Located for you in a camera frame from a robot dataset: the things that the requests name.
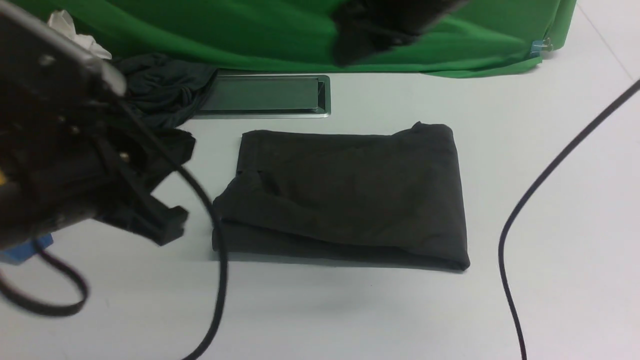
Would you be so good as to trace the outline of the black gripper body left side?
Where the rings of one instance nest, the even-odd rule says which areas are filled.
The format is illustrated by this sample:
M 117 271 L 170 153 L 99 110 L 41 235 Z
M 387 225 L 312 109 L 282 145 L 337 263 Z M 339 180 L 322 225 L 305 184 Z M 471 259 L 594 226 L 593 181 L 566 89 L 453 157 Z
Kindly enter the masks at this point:
M 1 133 L 3 236 L 41 236 L 95 220 L 114 193 L 119 166 L 173 173 L 130 121 L 108 117 L 103 128 L 58 122 Z

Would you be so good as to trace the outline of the left-side left gripper black finger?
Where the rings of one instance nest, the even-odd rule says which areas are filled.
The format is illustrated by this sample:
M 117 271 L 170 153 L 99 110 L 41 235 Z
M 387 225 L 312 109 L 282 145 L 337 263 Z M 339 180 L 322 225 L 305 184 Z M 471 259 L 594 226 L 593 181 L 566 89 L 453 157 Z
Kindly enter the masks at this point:
M 118 167 L 114 192 L 96 221 L 164 246 L 185 234 L 188 211 L 168 207 L 153 191 L 170 175 L 160 170 L 138 172 L 128 165 Z

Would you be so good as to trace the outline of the black robot arm right side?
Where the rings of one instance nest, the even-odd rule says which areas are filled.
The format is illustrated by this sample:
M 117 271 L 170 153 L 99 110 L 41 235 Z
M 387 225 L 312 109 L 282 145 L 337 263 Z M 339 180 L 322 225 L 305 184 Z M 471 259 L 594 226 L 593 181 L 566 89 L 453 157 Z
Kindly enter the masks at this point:
M 410 46 L 467 0 L 345 0 L 331 12 L 331 58 L 339 68 Z

